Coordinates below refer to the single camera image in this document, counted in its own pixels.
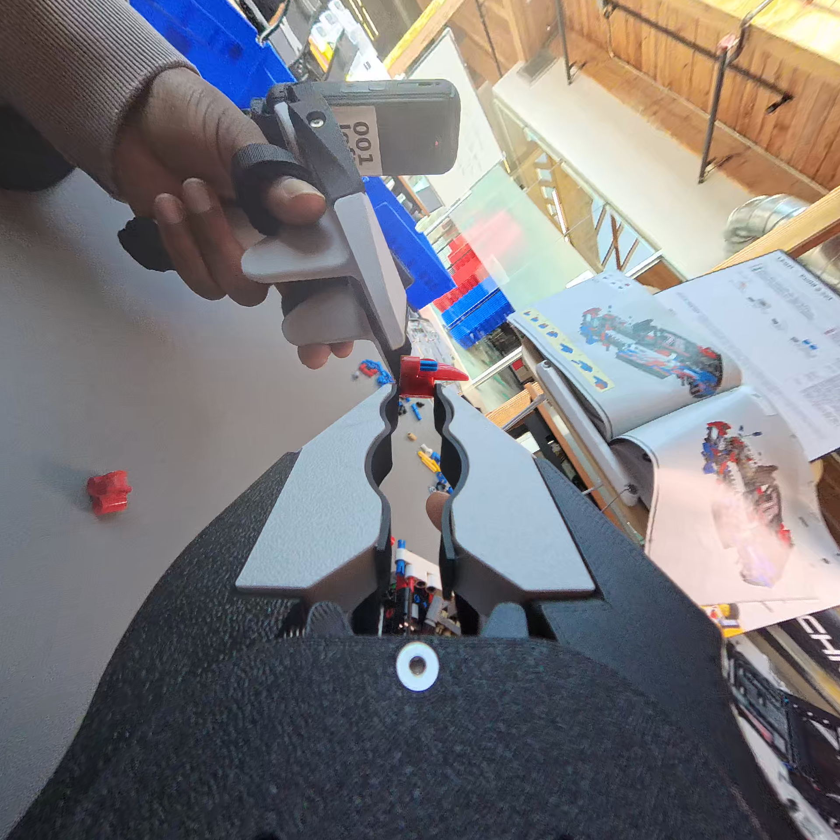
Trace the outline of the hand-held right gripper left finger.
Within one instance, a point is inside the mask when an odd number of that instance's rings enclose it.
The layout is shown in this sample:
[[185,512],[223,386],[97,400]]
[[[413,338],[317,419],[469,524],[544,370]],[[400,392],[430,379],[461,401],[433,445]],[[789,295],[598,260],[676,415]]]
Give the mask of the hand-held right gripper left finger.
[[384,385],[297,452],[238,592],[350,613],[384,587],[392,512],[381,485],[392,469],[397,403],[397,386]]

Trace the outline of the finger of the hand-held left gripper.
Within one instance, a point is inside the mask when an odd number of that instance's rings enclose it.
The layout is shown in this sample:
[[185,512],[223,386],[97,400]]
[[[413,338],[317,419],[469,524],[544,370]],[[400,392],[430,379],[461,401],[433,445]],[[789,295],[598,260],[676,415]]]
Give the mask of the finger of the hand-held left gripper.
[[365,192],[336,200],[334,212],[350,247],[353,281],[360,288],[362,308],[373,342],[393,377],[400,377],[402,357],[411,353],[406,334],[406,290]]

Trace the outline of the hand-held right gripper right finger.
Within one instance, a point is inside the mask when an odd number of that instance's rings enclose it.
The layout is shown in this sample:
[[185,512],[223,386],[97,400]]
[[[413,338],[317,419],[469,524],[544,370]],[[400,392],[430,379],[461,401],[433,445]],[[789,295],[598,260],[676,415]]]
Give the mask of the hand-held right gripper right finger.
[[505,603],[578,601],[596,583],[538,460],[452,385],[436,387],[440,465],[453,487],[442,516],[440,568],[483,618]]

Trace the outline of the red toy brick assembly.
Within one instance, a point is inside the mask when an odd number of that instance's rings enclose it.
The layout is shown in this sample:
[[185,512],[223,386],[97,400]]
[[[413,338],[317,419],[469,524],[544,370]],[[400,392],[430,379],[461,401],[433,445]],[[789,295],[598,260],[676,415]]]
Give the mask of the red toy brick assembly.
[[452,364],[412,355],[400,359],[400,396],[434,399],[438,383],[468,381],[469,375]]

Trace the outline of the person's left forearm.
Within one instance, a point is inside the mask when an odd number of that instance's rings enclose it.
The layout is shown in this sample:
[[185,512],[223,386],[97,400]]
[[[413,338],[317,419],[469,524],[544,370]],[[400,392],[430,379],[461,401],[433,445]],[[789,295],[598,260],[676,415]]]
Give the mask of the person's left forearm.
[[2,104],[110,194],[123,121],[173,69],[196,71],[128,2],[1,2]]

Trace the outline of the grey desk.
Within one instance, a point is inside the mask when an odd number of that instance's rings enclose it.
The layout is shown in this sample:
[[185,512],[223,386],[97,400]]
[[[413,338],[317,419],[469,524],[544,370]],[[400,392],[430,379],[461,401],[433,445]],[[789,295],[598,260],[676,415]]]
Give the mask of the grey desk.
[[[131,216],[78,171],[2,191],[2,837],[178,554],[375,388],[351,379],[370,342],[302,365],[274,290],[244,308],[143,269]],[[120,469],[129,504],[98,518],[87,480]]]

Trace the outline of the person's left hand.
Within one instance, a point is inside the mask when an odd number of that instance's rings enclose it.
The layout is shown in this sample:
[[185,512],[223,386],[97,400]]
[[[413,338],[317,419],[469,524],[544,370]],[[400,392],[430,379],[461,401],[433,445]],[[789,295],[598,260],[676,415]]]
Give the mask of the person's left hand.
[[251,119],[186,68],[153,79],[122,123],[112,154],[116,195],[154,219],[175,271],[201,298],[251,308],[268,295],[243,273],[246,247],[225,209],[235,198],[236,153],[266,143]]

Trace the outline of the blue plastic bin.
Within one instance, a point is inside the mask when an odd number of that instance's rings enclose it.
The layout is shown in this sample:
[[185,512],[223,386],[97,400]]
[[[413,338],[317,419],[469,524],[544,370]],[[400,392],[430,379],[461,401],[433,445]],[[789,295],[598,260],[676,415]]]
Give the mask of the blue plastic bin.
[[453,290],[455,283],[427,237],[417,231],[414,220],[382,178],[365,176],[362,181],[385,242],[413,281],[406,289],[408,304],[420,311]]

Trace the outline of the pile of blue toy pins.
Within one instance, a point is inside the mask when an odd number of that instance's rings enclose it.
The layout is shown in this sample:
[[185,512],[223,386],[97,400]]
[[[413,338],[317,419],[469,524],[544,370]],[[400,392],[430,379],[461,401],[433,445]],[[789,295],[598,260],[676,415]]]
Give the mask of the pile of blue toy pins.
[[[384,367],[383,363],[374,360],[362,360],[351,374],[351,379],[354,381],[359,379],[369,380],[378,386],[391,385],[394,382],[391,373]],[[420,422],[423,419],[424,406],[425,402],[422,399],[404,395],[398,398],[397,412],[399,416],[410,413]]]

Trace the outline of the stacked red and blue crates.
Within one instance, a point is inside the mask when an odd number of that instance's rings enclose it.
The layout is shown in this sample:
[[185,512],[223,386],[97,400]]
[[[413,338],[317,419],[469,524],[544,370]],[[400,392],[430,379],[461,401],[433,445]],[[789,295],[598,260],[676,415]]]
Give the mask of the stacked red and blue crates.
[[508,321],[514,312],[498,280],[501,269],[489,268],[464,234],[441,251],[454,287],[434,301],[450,339],[469,350]]

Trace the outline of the toy instruction booklet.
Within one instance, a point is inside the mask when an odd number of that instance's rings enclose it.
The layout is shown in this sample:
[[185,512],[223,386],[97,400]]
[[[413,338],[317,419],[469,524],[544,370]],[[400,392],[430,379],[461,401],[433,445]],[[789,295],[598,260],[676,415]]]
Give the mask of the toy instruction booklet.
[[639,490],[646,554],[748,629],[838,607],[812,463],[838,450],[838,295],[782,252],[652,294],[614,271],[511,326]]

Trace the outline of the small red toy connector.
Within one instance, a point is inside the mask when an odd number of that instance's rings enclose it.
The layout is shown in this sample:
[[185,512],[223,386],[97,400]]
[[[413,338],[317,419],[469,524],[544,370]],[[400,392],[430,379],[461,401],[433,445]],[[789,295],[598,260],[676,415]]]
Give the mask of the small red toy connector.
[[132,487],[126,470],[114,470],[87,479],[91,510],[98,518],[125,511]]

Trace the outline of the blue bin with tag sticker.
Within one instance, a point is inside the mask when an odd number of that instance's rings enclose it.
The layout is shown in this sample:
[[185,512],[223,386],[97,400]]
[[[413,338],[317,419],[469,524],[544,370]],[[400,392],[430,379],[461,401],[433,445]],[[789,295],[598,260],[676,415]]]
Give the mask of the blue bin with tag sticker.
[[200,75],[245,109],[278,83],[295,79],[254,26],[226,1],[131,1],[130,5]]

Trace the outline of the black toy set box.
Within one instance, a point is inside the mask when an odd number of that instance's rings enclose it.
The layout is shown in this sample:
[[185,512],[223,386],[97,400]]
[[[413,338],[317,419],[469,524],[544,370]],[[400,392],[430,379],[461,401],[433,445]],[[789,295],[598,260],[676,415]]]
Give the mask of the black toy set box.
[[727,660],[765,675],[782,667],[814,670],[838,681],[838,611],[804,614],[779,623],[748,629],[737,604],[704,605],[702,610],[728,640]]

